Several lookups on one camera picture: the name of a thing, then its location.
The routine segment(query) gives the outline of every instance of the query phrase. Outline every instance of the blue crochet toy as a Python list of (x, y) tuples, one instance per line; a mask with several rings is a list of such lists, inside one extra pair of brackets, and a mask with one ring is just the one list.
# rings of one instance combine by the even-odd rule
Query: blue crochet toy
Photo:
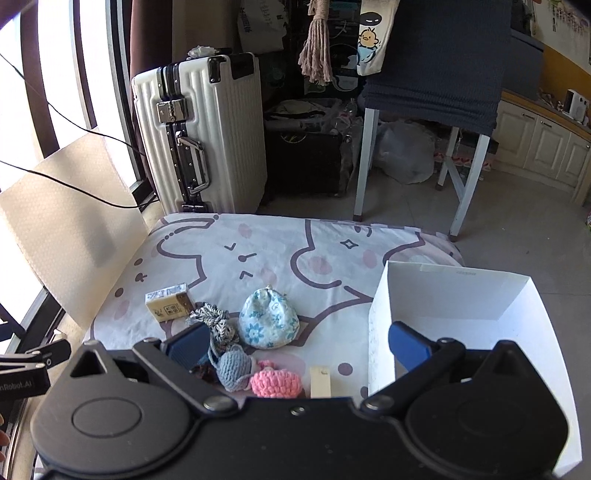
[(209, 361), (217, 372), (217, 378), (228, 392), (247, 390), (257, 366), (254, 358), (247, 355), (240, 345), (232, 345), (222, 356), (209, 349)]

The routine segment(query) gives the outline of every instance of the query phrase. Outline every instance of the orange wall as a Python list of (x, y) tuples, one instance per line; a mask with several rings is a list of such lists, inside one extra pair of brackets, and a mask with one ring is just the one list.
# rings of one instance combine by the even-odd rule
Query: orange wall
[(545, 45), (540, 88), (564, 102), (566, 91), (575, 90), (591, 100), (591, 75), (553, 48)]

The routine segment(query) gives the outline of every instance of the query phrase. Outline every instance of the crochet toy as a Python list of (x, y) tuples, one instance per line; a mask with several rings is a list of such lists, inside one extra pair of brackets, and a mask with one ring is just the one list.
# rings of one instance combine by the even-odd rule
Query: crochet toy
[(229, 321), (228, 312), (217, 308), (216, 305), (203, 302), (201, 306), (195, 308), (187, 318), (187, 325), (195, 323), (207, 325), (211, 332), (212, 345), (215, 346), (216, 351), (225, 352), (232, 345), (238, 343), (238, 334)]
[(275, 370), (269, 360), (258, 362), (261, 371), (251, 377), (250, 386), (257, 397), (296, 398), (301, 392), (301, 377), (287, 370)]
[(257, 397), (296, 398), (301, 392), (301, 377), (287, 370), (275, 370), (269, 360), (257, 362), (240, 345), (232, 345), (219, 358), (210, 350), (210, 362), (228, 392), (252, 389)]
[(256, 360), (247, 355), (240, 345), (232, 345), (217, 358), (217, 352), (210, 348), (209, 361), (217, 372), (217, 378), (228, 392), (249, 388), (249, 380), (257, 370)]

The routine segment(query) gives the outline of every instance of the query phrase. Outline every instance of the navy blue cloth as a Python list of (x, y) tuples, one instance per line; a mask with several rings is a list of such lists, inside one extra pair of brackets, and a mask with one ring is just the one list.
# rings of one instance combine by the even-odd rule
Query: navy blue cloth
[(401, 0), (368, 108), (492, 134), (512, 0)]

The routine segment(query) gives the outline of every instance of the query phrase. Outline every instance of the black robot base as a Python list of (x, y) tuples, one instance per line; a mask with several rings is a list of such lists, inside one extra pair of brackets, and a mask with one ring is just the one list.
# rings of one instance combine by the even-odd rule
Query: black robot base
[(44, 480), (548, 480), (567, 439), (556, 400), (510, 341), (431, 342), (428, 359), (360, 408), (349, 398), (239, 408), (159, 345), (81, 346), (31, 425)]

